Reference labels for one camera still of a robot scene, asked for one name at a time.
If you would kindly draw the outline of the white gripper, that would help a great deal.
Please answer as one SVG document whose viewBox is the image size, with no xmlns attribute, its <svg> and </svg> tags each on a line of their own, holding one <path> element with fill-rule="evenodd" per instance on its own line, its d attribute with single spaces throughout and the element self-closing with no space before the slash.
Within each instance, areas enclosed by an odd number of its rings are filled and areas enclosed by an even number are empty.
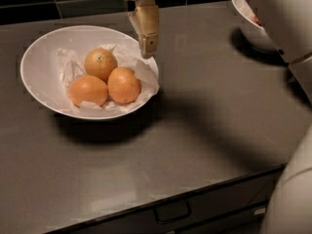
<svg viewBox="0 0 312 234">
<path fill-rule="evenodd" d="M 155 0 L 135 1 L 135 9 L 128 12 L 130 22 L 137 34 L 141 55 L 150 59 L 157 51 L 159 37 L 159 7 Z"/>
</svg>

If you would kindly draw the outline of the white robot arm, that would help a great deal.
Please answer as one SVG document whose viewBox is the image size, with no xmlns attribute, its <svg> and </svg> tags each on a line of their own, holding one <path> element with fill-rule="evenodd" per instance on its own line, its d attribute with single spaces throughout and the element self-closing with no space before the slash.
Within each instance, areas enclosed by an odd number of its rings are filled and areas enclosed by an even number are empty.
<svg viewBox="0 0 312 234">
<path fill-rule="evenodd" d="M 84 234 L 259 234 L 311 122 L 286 64 L 254 49 L 229 0 L 159 0 L 161 92 L 107 128 L 133 140 L 126 180 L 149 201 Z"/>
</svg>

